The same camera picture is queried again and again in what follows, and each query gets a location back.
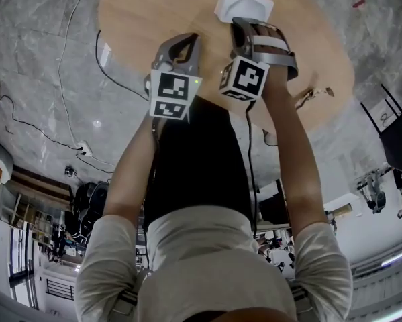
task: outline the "black chair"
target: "black chair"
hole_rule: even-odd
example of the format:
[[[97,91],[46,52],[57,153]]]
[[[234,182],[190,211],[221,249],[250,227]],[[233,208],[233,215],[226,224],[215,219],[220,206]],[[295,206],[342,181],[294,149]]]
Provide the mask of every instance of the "black chair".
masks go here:
[[[387,93],[387,95],[393,100],[397,108],[400,110],[401,114],[398,115],[395,109],[390,105],[390,103],[385,99],[387,105],[391,108],[391,111],[396,115],[396,120],[392,122],[386,129],[380,131],[374,119],[368,112],[368,109],[360,103],[368,115],[370,121],[375,126],[376,131],[380,135],[381,143],[383,143],[384,153],[386,155],[387,162],[393,168],[402,170],[402,108],[396,102],[395,98],[390,94],[390,92],[381,84],[381,87]]]

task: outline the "hand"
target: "hand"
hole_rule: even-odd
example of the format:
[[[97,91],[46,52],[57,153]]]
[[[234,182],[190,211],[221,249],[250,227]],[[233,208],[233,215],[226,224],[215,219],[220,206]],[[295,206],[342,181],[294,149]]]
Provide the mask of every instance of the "hand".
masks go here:
[[[252,25],[254,31],[261,36],[271,36],[275,38],[280,38],[278,32],[274,31],[271,28],[261,25]],[[271,54],[282,54],[285,55],[286,52],[284,50],[274,48],[272,46],[254,46],[254,51],[256,52],[269,52]],[[277,91],[285,91],[287,92],[287,67],[286,66],[277,66],[270,65],[268,77],[266,79],[265,88],[264,88],[264,96],[273,94]]]

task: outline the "marble floor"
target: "marble floor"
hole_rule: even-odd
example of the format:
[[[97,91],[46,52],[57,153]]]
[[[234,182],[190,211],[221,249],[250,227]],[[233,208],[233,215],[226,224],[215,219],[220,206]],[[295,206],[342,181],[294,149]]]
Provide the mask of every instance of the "marble floor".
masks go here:
[[[315,0],[339,35],[354,65],[354,99],[336,118],[309,133],[318,162],[338,159],[349,182],[380,166],[385,156],[360,101],[379,119],[390,113],[381,104],[384,83],[402,103],[402,0]],[[50,137],[72,144],[58,81],[58,63],[71,11],[77,0],[0,0],[1,94],[12,97],[15,117],[37,125]],[[94,155],[117,164],[143,118],[147,104],[104,77],[95,62],[99,0],[81,0],[68,31],[60,75],[75,138],[86,140]],[[99,55],[104,42],[99,43]],[[120,66],[111,52],[106,71],[142,92],[139,73]],[[248,148],[245,121],[232,117],[244,158]],[[49,142],[35,129],[11,120],[8,100],[0,104],[0,142],[21,167],[76,185],[64,176],[71,164],[83,181],[107,180],[110,174],[82,163],[75,151]],[[254,128],[253,163],[256,182],[264,186],[279,176],[276,148],[263,142]],[[87,161],[106,172],[113,166]]]

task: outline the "ceiling light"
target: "ceiling light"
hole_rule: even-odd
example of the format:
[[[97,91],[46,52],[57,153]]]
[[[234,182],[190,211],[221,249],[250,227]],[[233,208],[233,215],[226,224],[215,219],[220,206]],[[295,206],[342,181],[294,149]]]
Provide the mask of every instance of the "ceiling light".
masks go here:
[[[402,318],[402,309],[394,311],[393,313],[390,313],[384,317],[380,317],[379,319],[375,319],[372,322],[391,322],[391,321],[396,321],[397,319],[400,319],[400,318]]]
[[[387,265],[391,264],[392,262],[398,260],[399,258],[402,258],[402,252],[400,252],[399,254],[396,254],[395,256],[392,256],[391,258],[381,262],[381,267],[387,266]]]

